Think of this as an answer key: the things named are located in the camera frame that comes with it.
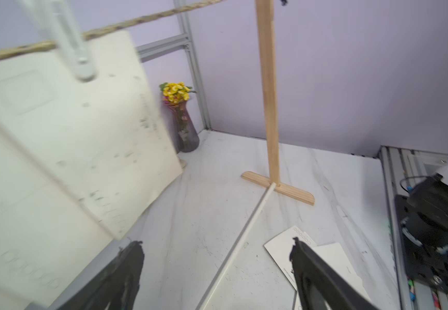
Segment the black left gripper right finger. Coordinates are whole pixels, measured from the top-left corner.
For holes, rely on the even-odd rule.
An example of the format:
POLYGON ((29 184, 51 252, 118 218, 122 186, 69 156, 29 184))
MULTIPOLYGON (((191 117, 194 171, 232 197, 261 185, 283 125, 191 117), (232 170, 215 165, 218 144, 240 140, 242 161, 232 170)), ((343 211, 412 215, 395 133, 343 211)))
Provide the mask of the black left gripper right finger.
POLYGON ((289 259, 303 309, 375 309, 306 243, 294 241, 289 259))

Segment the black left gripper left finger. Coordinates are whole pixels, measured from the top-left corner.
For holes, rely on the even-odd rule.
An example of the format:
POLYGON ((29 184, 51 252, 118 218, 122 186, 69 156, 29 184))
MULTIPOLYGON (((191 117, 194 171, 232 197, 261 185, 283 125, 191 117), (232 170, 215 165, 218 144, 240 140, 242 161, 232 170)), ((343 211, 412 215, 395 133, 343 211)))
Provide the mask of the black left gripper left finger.
POLYGON ((60 309, 133 309, 145 260, 141 241, 133 241, 60 309))

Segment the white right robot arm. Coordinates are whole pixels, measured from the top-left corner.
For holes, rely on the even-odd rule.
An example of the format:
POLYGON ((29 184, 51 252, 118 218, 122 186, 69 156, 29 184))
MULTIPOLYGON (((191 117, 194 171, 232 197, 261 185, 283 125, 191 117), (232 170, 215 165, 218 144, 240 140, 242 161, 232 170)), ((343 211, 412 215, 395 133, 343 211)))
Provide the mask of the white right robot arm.
POLYGON ((435 157, 423 164, 412 156, 405 166, 408 175, 399 184, 407 196, 396 200, 403 208, 405 259, 411 266, 448 269, 448 161, 435 157))

